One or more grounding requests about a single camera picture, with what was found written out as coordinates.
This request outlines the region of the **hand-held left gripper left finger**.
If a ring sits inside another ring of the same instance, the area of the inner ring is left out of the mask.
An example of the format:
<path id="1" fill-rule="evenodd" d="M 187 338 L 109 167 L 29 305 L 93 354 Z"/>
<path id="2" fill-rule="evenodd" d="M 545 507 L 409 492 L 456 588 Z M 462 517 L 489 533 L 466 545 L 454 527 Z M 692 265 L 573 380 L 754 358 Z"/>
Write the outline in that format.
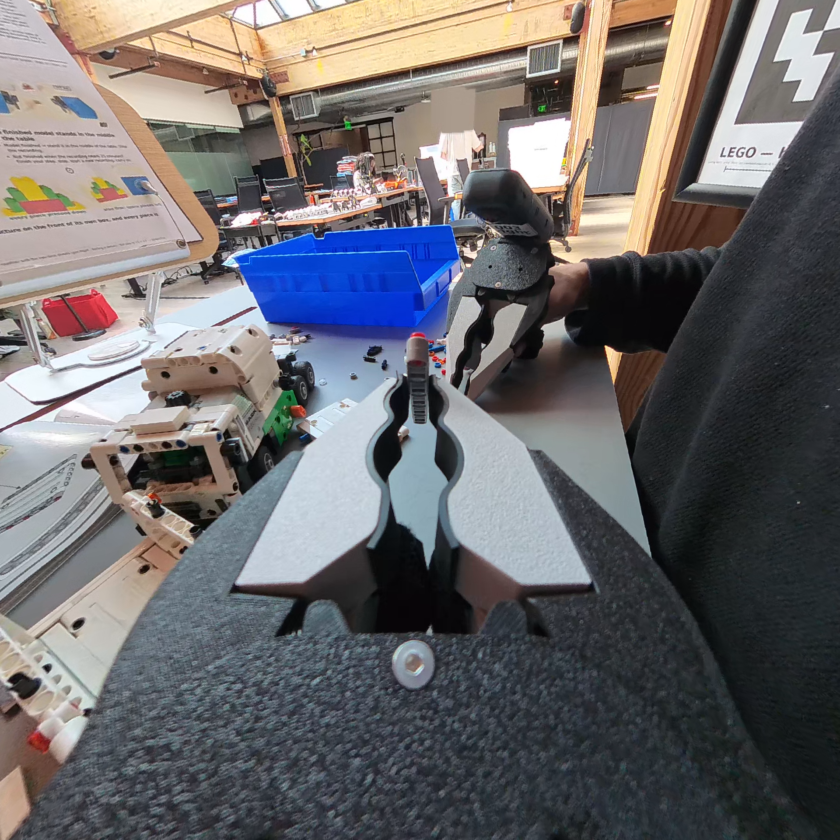
<path id="1" fill-rule="evenodd" d="M 335 602 L 357 632 L 408 631 L 408 528 L 387 483 L 407 411 L 406 377 L 387 377 L 301 453 L 237 591 Z"/>

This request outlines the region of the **pile of mixed lego pieces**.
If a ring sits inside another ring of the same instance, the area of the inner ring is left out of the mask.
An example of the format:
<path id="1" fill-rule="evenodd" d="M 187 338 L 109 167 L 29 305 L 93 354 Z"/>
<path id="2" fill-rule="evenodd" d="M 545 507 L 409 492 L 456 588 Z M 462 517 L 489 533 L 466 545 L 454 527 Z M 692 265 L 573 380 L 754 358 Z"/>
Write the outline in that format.
<path id="1" fill-rule="evenodd" d="M 427 357 L 429 369 L 436 375 L 444 376 L 447 368 L 448 336 L 444 333 L 435 339 L 427 340 Z M 396 372 L 397 351 L 388 349 L 382 344 L 373 343 L 362 353 L 362 361 L 376 364 L 383 372 Z"/>

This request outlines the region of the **grey lego beam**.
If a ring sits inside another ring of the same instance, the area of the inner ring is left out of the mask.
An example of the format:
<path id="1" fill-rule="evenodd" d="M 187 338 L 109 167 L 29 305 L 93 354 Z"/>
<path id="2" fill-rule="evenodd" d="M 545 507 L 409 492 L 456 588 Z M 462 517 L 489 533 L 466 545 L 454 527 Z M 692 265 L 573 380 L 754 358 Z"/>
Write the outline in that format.
<path id="1" fill-rule="evenodd" d="M 425 424 L 428 420 L 429 364 L 427 349 L 406 346 L 404 361 L 413 421 L 417 425 Z"/>

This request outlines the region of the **white lego panel blue pins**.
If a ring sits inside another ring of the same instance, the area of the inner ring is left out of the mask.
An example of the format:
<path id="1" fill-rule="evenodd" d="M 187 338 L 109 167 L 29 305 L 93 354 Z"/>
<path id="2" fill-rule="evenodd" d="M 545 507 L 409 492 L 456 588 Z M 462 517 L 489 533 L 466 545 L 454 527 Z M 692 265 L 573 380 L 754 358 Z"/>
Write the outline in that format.
<path id="1" fill-rule="evenodd" d="M 355 406 L 357 402 L 350 398 L 334 402 L 303 417 L 297 424 L 297 431 L 300 436 L 308 435 L 317 439 L 339 423 Z"/>

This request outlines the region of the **white and green lego truck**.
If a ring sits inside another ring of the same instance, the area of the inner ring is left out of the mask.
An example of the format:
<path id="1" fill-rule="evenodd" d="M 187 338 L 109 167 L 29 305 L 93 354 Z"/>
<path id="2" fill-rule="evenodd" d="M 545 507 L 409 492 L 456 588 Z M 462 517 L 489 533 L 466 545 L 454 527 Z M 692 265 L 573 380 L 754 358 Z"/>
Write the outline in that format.
<path id="1" fill-rule="evenodd" d="M 216 520 L 280 461 L 317 377 L 296 352 L 276 357 L 255 325 L 186 332 L 141 362 L 150 398 L 82 460 L 112 501 L 154 493 L 195 526 Z"/>

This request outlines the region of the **white lego garbage body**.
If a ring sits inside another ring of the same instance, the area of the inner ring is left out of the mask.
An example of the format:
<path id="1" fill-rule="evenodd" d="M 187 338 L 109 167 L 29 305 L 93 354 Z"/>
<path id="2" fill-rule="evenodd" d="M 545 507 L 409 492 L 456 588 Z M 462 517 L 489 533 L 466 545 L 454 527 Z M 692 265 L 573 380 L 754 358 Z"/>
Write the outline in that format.
<path id="1" fill-rule="evenodd" d="M 67 760 L 133 625 L 204 531 L 152 492 L 132 491 L 126 500 L 139 545 L 36 625 L 25 629 L 2 616 L 2 715 L 29 720 L 2 746 L 2 838 L 12 837 L 31 809 L 25 770 L 12 766 L 16 751 Z"/>

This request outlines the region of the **lego instruction booklet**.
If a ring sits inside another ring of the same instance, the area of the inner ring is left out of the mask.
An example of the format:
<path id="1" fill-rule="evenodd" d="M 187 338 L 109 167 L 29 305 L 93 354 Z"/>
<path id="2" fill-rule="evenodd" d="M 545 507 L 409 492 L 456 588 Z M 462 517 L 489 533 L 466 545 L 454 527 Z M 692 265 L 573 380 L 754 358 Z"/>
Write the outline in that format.
<path id="1" fill-rule="evenodd" d="M 2 432 L 1 610 L 36 624 L 141 541 L 98 472 L 108 425 L 38 420 Z"/>

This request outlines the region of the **person's right hand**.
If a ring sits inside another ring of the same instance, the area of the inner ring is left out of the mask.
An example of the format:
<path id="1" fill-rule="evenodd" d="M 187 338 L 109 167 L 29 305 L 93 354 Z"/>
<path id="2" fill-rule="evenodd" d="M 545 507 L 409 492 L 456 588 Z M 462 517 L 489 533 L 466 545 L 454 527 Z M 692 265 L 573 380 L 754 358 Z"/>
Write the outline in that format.
<path id="1" fill-rule="evenodd" d="M 570 313 L 587 308 L 590 267 L 587 261 L 558 263 L 549 274 L 553 279 L 545 322 L 557 322 Z"/>

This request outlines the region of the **blue plastic bin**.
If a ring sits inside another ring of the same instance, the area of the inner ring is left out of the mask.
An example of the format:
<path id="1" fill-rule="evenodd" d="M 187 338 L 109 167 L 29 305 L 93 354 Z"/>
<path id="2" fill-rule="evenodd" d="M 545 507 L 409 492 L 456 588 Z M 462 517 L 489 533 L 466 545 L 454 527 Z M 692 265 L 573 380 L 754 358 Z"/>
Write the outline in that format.
<path id="1" fill-rule="evenodd" d="M 265 320 L 287 324 L 412 328 L 460 272 L 445 225 L 306 234 L 234 260 Z"/>

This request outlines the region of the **long wooden work table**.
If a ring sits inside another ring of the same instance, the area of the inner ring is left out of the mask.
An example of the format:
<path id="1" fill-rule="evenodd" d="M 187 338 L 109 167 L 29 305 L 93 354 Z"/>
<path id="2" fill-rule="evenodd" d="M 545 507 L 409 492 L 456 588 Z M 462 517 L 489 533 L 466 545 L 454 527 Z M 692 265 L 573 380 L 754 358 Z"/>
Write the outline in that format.
<path id="1" fill-rule="evenodd" d="M 386 222 L 399 227 L 399 222 L 392 221 L 394 212 L 403 204 L 413 203 L 421 206 L 425 201 L 431 207 L 431 200 L 425 197 L 419 185 L 406 185 L 393 190 L 376 192 L 372 195 L 352 195 L 336 201 L 308 204 L 297 209 L 275 211 L 273 213 L 241 213 L 236 217 L 223 216 L 220 227 L 224 231 L 247 231 L 256 235 L 261 227 L 274 225 L 277 231 L 293 228 L 338 228 L 342 224 L 348 227 L 350 222 L 367 224 L 377 212 L 387 212 Z"/>

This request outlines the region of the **grey locker cabinet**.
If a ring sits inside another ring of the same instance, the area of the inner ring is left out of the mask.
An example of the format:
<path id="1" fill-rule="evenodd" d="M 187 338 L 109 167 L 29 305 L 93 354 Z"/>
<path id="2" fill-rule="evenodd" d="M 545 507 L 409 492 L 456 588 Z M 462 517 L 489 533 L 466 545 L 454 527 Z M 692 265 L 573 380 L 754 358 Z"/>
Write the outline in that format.
<path id="1" fill-rule="evenodd" d="M 584 196 L 634 194 L 656 98 L 599 107 Z"/>

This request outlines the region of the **wooden pillar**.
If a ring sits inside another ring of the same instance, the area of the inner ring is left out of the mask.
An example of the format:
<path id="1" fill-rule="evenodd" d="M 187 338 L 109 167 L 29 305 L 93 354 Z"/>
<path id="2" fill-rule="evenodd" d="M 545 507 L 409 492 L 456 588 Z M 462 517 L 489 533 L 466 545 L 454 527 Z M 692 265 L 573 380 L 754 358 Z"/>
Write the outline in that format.
<path id="1" fill-rule="evenodd" d="M 720 246 L 742 220 L 742 209 L 673 199 L 730 5 L 730 1 L 676 4 L 625 251 L 647 255 Z"/>

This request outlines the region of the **black framed poster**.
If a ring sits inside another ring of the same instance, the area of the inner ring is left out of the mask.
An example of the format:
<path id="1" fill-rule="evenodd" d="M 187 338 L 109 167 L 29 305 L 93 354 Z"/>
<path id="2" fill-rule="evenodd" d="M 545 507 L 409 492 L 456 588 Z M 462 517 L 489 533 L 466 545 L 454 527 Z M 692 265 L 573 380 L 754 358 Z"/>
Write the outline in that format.
<path id="1" fill-rule="evenodd" d="M 838 63 L 838 1 L 732 2 L 674 200 L 748 207 Z"/>

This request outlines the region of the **red bag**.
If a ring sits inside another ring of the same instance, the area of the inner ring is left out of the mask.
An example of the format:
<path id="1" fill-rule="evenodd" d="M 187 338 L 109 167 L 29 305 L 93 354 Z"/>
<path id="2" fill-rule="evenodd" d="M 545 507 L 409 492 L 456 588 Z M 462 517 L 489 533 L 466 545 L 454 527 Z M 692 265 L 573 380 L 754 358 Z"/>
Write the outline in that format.
<path id="1" fill-rule="evenodd" d="M 117 312 L 98 290 L 46 298 L 41 301 L 41 310 L 61 338 L 105 330 L 119 320 Z"/>

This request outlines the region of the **wooden post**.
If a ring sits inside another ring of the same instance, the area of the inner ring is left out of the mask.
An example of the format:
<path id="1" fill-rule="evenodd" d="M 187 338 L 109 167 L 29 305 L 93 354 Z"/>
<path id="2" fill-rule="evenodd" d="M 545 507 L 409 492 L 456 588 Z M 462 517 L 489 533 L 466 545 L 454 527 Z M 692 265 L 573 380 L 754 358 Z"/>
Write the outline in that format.
<path id="1" fill-rule="evenodd" d="M 282 115 L 280 99 L 275 96 L 268 99 L 271 117 L 276 130 L 280 151 L 287 169 L 287 176 L 296 179 L 298 177 L 298 170 L 295 162 L 295 157 L 292 152 L 287 126 Z"/>
<path id="2" fill-rule="evenodd" d="M 602 84 L 606 41 L 613 1 L 587 1 L 579 33 L 568 142 L 569 174 L 583 160 L 586 142 L 594 135 L 595 116 Z"/>

